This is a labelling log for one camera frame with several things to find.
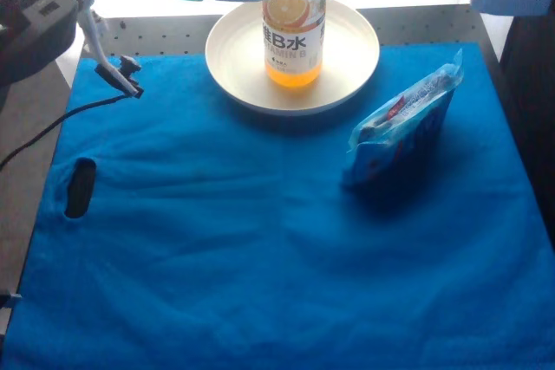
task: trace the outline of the round plate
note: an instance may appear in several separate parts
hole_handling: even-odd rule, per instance
[[[326,10],[322,73],[304,88],[280,87],[266,74],[261,3],[242,4],[223,16],[206,41],[214,80],[233,99],[268,114],[314,114],[338,105],[364,85],[379,56],[372,25],[334,0]]]

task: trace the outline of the orange fruit picture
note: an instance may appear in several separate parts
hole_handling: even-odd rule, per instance
[[[309,17],[308,0],[268,0],[264,2],[264,15],[275,26],[300,28]]]

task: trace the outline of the gray table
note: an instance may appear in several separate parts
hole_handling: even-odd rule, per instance
[[[519,149],[523,149],[526,137],[519,112],[504,86],[499,63],[478,13],[467,5],[360,11],[376,29],[382,45],[477,42],[513,136]],[[206,38],[218,19],[219,16],[111,19],[109,27],[115,31],[104,38],[103,48],[112,56],[203,53]],[[70,89],[54,63],[12,86],[7,96],[0,91],[0,157],[63,114],[69,95]],[[0,172],[0,288],[18,287],[58,134],[59,128],[23,151]],[[9,311],[1,311],[0,334],[5,331],[8,319]]]

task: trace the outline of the white cable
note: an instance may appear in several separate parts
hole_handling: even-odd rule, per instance
[[[98,33],[95,27],[95,20],[93,14],[90,11],[90,7],[93,5],[95,0],[84,0],[82,5],[82,11],[80,12],[81,17],[80,23],[82,24],[83,32],[87,37],[88,45],[92,49],[92,53],[95,59],[109,71],[109,73],[120,82],[120,84],[127,90],[131,95],[136,95],[138,93],[137,89],[131,84],[121,73],[108,62],[108,59],[102,51],[101,41],[98,37]]]

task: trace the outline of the wire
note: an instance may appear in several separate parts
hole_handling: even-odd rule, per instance
[[[52,129],[54,129],[56,126],[58,126],[60,123],[62,123],[64,120],[69,119],[71,116],[74,116],[80,112],[84,112],[85,110],[89,110],[90,108],[94,108],[94,107],[100,107],[100,106],[106,106],[107,104],[114,104],[117,101],[120,101],[122,99],[127,99],[129,98],[128,95],[118,95],[117,97],[112,97],[111,99],[106,99],[106,100],[102,100],[102,101],[96,101],[94,103],[89,103],[86,104],[85,106],[81,106],[78,108],[74,108],[73,110],[71,110],[70,112],[65,113],[62,117],[59,117],[58,119],[56,119],[55,121],[53,121],[47,128],[45,128],[44,130],[42,130],[37,136],[35,136],[33,139],[31,139],[29,142],[25,143],[24,145],[19,146],[15,151],[13,151],[12,153],[10,153],[8,156],[6,156],[2,162],[0,162],[0,171],[2,171],[4,169],[4,167],[6,165],[8,165],[8,163],[14,159],[22,150],[27,149],[30,146],[33,146],[36,142],[38,142],[40,139],[42,139],[44,136],[46,136]]]

